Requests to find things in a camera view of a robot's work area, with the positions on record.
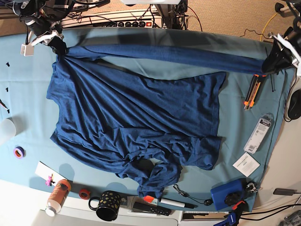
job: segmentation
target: white cup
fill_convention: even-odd
[[[0,122],[0,146],[16,135],[16,127],[9,119]]]

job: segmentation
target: mug handle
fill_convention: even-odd
[[[93,200],[98,200],[98,201],[100,202],[100,198],[98,198],[98,197],[92,197],[92,198],[89,200],[89,208],[90,208],[91,210],[93,210],[93,211],[96,211],[96,210],[97,210],[97,207],[94,208],[94,207],[91,206],[91,201],[93,201]]]

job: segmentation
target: white bottle cap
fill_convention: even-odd
[[[56,210],[51,206],[47,206],[47,208],[45,209],[45,212],[50,217],[54,217],[56,215]]]

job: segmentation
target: remote control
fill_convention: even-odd
[[[169,216],[169,214],[171,213],[170,209],[161,206],[150,206],[139,202],[134,203],[133,209],[143,210],[149,213],[155,213],[158,215],[165,215],[165,216]]]

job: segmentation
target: light blue cloth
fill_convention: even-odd
[[[71,29],[64,31],[67,46],[77,44],[160,44],[236,54],[238,56],[264,59],[265,47],[270,45],[243,38],[165,29],[140,28],[94,28]],[[25,35],[0,38],[0,99],[10,109],[0,109],[0,120],[12,117],[18,134],[0,147],[0,179],[29,186],[44,191],[52,191],[45,181],[34,174],[38,161],[43,162],[69,180],[73,180],[69,196],[79,197],[78,191],[90,188],[93,195],[101,191],[115,190],[136,194],[138,184],[129,179],[121,179],[112,173],[86,166],[70,157],[49,138],[58,121],[58,106],[46,99],[46,92],[52,75],[55,54],[51,49],[38,45],[32,57],[21,56],[20,46]],[[217,70],[181,63],[167,63],[148,59],[125,59],[107,56],[104,60],[147,77],[160,79],[180,79],[193,77]],[[250,176],[260,182],[269,162],[283,119],[285,100],[293,77],[293,70],[273,75],[274,89],[271,90],[270,77],[266,79],[258,102],[250,111],[244,111],[243,101],[247,94],[251,75],[229,73],[220,91],[220,124],[218,136],[224,137],[217,164],[212,171],[197,167],[184,167],[178,185],[192,197],[210,198],[210,189],[244,176],[232,165],[244,153],[243,147],[250,137],[259,118],[266,113],[274,115],[274,123],[260,149],[253,157],[260,167]],[[15,146],[26,151],[23,159],[13,154]],[[214,206],[206,207],[181,197],[172,187],[165,189],[166,198],[198,205],[196,210],[213,211]],[[253,206],[255,196],[248,199]]]

